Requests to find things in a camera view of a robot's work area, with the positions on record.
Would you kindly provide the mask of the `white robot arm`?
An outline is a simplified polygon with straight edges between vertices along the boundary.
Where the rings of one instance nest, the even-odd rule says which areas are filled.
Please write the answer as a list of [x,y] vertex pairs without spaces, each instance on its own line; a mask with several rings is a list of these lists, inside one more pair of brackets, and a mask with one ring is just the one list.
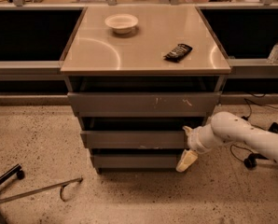
[[186,171],[198,159],[199,154],[230,142],[246,143],[268,160],[278,164],[278,133],[256,128],[230,112],[218,112],[211,117],[207,125],[194,129],[184,126],[183,130],[188,140],[176,165],[177,172]]

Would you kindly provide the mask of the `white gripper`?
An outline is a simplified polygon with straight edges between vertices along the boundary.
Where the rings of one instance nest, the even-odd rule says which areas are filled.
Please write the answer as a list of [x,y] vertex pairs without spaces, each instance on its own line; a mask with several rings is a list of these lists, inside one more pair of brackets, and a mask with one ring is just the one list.
[[176,165],[176,171],[179,173],[185,172],[198,159],[198,154],[211,151],[214,141],[214,134],[209,125],[199,126],[195,129],[184,126],[183,130],[188,138],[189,150],[183,151]]

